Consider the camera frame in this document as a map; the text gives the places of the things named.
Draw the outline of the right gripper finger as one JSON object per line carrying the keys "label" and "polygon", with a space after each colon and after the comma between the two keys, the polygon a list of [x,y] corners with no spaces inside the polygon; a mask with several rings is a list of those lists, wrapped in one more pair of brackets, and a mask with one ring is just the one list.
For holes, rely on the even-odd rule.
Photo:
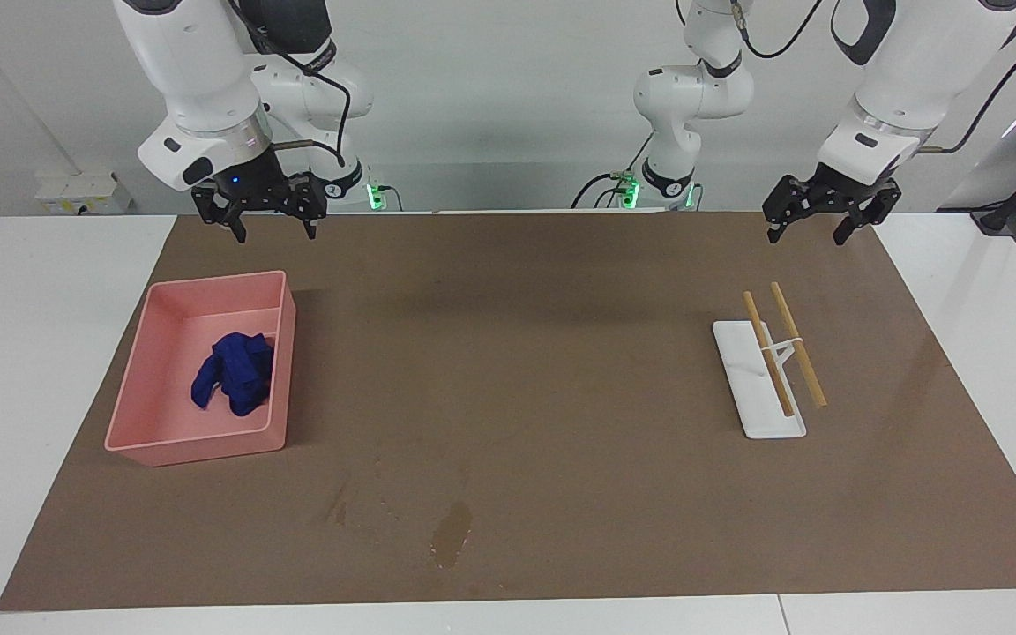
{"label": "right gripper finger", "polygon": [[218,201],[218,189],[214,185],[197,185],[190,189],[195,209],[198,217],[206,225],[215,225],[219,228],[228,229],[238,243],[246,243],[247,230],[243,225],[242,201],[233,201],[226,198]]}
{"label": "right gripper finger", "polygon": [[283,214],[302,224],[308,240],[314,241],[318,224],[327,215],[328,200],[324,186],[315,176],[288,177],[289,193]]}

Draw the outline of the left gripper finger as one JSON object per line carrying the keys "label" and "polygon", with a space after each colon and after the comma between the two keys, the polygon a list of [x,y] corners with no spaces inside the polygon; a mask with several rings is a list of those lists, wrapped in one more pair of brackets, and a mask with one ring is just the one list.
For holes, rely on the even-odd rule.
{"label": "left gripper finger", "polygon": [[846,244],[858,229],[884,223],[899,198],[900,186],[895,181],[886,181],[866,201],[852,202],[847,206],[846,217],[836,226],[832,234],[835,245]]}
{"label": "left gripper finger", "polygon": [[762,204],[762,213],[767,224],[767,241],[770,244],[777,243],[791,224],[806,220],[816,213],[811,193],[813,183],[798,180],[793,176],[783,176],[775,184]]}

